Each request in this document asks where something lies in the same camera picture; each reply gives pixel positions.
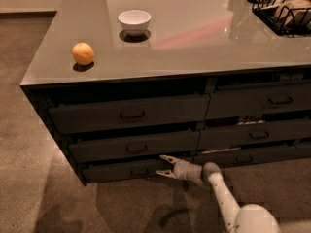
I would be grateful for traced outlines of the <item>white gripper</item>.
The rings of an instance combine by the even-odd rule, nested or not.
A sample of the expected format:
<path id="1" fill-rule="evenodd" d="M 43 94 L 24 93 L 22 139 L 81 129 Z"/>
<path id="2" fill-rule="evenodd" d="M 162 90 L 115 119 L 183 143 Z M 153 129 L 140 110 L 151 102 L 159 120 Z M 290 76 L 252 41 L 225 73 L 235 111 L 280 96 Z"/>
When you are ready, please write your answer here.
<path id="1" fill-rule="evenodd" d="M 198 185 L 203 185 L 202 180 L 202 167 L 185 160 L 180 160 L 177 157 L 169 155 L 161 155 L 161 159 L 174 165 L 173 172 L 171 170 L 156 170 L 158 175 L 170 179 L 178 179 L 184 181 L 191 181 Z"/>

